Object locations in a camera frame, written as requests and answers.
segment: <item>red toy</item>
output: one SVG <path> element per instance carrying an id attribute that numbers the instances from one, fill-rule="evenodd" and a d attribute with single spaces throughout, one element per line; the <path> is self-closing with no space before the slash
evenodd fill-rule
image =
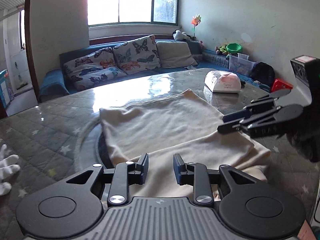
<path id="1" fill-rule="evenodd" d="M 275 80 L 275 82 L 273 83 L 273 86 L 271 88 L 271 92 L 274 92 L 274 91 L 277 91 L 280 89 L 284 89 L 284 88 L 293 89 L 293 85 L 291 85 L 290 83 L 288 83 L 280 78 L 277 78 Z"/>

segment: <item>window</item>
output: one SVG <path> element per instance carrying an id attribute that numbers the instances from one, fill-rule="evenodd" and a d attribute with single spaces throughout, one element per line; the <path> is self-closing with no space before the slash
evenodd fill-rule
<path id="1" fill-rule="evenodd" d="M 19 12 L 20 47 L 26 49 L 26 38 L 24 34 L 24 10 Z"/>
<path id="2" fill-rule="evenodd" d="M 177 25 L 178 0 L 88 0 L 88 25 Z"/>

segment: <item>green bowl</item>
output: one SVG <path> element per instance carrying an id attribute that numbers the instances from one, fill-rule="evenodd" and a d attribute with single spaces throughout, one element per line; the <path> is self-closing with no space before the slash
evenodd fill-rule
<path id="1" fill-rule="evenodd" d="M 242 51 L 242 46 L 238 43 L 229 43 L 226 48 L 230 54 L 237 54 Z"/>

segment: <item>white towel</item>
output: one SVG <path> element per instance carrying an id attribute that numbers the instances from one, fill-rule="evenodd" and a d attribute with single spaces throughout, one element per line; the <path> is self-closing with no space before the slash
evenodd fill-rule
<path id="1" fill-rule="evenodd" d="M 270 150 L 239 132 L 219 134 L 217 127 L 222 117 L 191 90 L 123 108 L 100 109 L 114 165 L 149 154 L 146 183 L 131 186 L 131 196 L 190 197 L 191 186 L 177 185 L 172 165 L 175 153 L 181 154 L 186 163 L 203 163 L 209 169 L 228 164 L 266 180 L 263 170 Z"/>

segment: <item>colorful toy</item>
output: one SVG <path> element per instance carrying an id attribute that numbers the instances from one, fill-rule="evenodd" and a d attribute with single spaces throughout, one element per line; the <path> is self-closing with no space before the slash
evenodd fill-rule
<path id="1" fill-rule="evenodd" d="M 290 83 L 288 83 L 280 78 L 277 78 L 275 80 L 275 82 L 273 83 L 273 86 L 271 88 L 271 92 L 275 92 L 277 90 L 285 89 L 285 88 L 293 89 L 293 85 L 291 85 Z"/>
<path id="2" fill-rule="evenodd" d="M 200 22 L 201 22 L 200 14 L 196 14 L 195 17 L 192 17 L 191 24 L 193 24 L 193 38 L 194 38 L 194 39 L 195 39 L 195 37 L 196 37 L 196 35 L 195 35 L 196 26 L 198 26 Z"/>
<path id="3" fill-rule="evenodd" d="M 227 51 L 227 48 L 226 48 L 226 45 L 224 46 L 221 46 L 220 48 L 218 46 L 216 46 L 215 48 L 215 51 L 216 53 L 219 55 L 219 54 L 222 54 L 222 55 L 228 55 L 228 51 Z"/>

